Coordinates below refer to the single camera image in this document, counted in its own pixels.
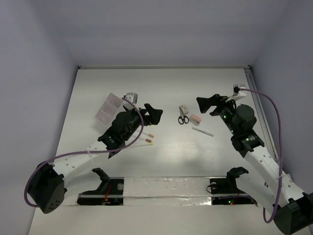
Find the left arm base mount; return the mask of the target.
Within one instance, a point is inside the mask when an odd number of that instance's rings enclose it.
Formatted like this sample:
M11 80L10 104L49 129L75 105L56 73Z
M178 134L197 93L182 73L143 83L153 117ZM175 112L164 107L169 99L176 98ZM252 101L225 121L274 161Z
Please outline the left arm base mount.
M78 194L80 206L122 206L124 204L124 178L110 178L101 168L92 170L99 176L100 185L95 190Z

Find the white pencil brown eraser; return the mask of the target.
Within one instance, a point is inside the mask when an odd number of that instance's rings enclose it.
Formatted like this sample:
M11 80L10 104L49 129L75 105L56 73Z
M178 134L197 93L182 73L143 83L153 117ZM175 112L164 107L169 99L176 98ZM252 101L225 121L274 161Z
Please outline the white pencil brown eraser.
M148 143L151 143L151 142L152 142L151 139L148 139L148 138L145 138L145 137L139 137L138 139L139 139L139 140L142 140L142 141L145 141L145 142L148 142Z

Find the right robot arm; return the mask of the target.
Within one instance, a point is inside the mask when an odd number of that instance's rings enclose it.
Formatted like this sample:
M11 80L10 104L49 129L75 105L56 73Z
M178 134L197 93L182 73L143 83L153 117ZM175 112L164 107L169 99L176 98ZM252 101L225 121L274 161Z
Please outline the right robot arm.
M236 106L235 97L215 94L210 98L197 97L200 112L206 113L212 106L211 116L220 116L232 137L234 149L254 168L263 182L253 180L252 172L235 167L227 173L226 188L251 196L264 213L270 213L277 228L291 235L313 223L313 195L297 186L291 177L280 171L279 164L270 155L265 143L255 133L257 119L254 110L241 104Z

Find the white pencil yellow tip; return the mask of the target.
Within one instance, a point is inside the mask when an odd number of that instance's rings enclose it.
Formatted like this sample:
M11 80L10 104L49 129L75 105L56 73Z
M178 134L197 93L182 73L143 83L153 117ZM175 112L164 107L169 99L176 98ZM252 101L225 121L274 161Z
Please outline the white pencil yellow tip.
M130 147L145 147L145 146L152 146L153 143L141 143L141 144L133 144Z

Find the white pencil pink eraser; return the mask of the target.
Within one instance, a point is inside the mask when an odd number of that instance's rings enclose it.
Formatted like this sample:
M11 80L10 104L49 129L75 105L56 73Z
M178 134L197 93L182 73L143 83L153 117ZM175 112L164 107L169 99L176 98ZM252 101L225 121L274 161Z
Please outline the white pencil pink eraser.
M143 135L146 135L146 136L150 137L150 138L154 138L154 135L151 134L151 133L147 133L147 132L145 132L145 131L142 131L141 133L142 133Z

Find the white compartment organizer box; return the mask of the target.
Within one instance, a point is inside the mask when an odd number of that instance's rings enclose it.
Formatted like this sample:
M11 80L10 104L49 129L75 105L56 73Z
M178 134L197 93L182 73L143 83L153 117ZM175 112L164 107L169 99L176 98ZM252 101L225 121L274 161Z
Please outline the white compartment organizer box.
M100 130L105 131L111 126L118 109L122 105L122 101L123 100L120 97L114 95L113 93L110 93L107 96L106 100L95 115L95 120Z

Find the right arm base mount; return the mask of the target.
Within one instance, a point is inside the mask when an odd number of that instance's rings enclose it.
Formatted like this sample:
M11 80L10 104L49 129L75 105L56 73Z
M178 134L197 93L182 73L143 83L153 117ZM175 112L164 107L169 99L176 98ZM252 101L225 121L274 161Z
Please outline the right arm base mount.
M211 195L212 205L257 205L257 202L237 188L236 179L248 174L243 167L234 167L224 177L210 178L206 191Z

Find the black handled scissors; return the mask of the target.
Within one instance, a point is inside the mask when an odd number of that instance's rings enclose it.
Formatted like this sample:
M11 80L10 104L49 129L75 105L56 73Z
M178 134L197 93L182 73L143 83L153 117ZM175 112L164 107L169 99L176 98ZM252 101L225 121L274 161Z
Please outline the black handled scissors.
M189 118L185 115L182 109L180 109L179 112L180 112L180 116L178 117L178 123L180 125L188 124Z

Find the pink white correction tape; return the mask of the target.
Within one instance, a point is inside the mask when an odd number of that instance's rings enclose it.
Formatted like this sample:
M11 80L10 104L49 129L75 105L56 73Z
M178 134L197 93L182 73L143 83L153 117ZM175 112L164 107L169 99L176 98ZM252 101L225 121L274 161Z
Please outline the pink white correction tape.
M189 121L192 122L194 125L198 126L201 123L201 118L197 115L191 115L189 117Z

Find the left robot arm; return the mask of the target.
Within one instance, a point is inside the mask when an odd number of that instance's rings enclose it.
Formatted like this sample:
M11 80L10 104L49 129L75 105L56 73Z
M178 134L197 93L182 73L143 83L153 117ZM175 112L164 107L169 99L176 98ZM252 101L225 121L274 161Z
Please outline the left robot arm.
M57 209L65 198L66 183L86 170L92 160L107 154L109 158L133 145L126 141L136 130L143 132L144 126L157 125L163 114L162 109L155 109L149 103L144 108L132 105L118 113L110 127L98 138L105 145L105 150L86 149L56 156L43 161L33 171L24 188L23 196L27 205L39 208L44 214Z

